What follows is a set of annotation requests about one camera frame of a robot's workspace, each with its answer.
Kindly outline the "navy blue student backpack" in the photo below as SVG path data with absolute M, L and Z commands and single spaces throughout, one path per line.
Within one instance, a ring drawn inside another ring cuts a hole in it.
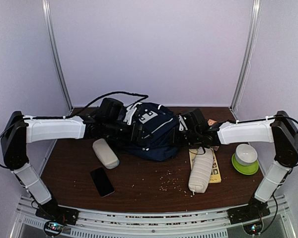
M 137 106 L 133 123 L 143 125 L 149 137 L 139 144 L 118 143 L 121 150 L 152 161 L 165 161 L 177 155 L 179 148 L 173 144 L 175 130 L 178 129 L 176 115 L 167 107 L 155 103 Z

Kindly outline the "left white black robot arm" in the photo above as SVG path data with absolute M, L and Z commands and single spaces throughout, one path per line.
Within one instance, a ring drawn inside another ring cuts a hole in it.
M 63 117 L 32 117 L 20 111 L 12 113 L 0 143 L 5 167 L 9 169 L 50 219 L 57 220 L 63 211 L 52 192 L 30 164 L 26 146 L 29 143 L 54 139 L 99 139 L 116 136 L 132 139 L 133 114 L 141 105 L 138 100 L 128 107 L 113 98 L 103 99 L 90 115 L 81 112 Z

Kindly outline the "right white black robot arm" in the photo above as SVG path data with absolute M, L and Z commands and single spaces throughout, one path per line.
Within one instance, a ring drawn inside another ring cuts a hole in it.
M 175 131 L 177 142 L 203 147 L 242 142 L 268 142 L 275 146 L 275 157 L 268 172 L 254 191 L 242 216 L 255 219 L 266 212 L 267 202 L 298 165 L 298 121 L 285 111 L 274 116 L 246 121 L 215 122 L 209 125 L 199 109 L 180 115 Z

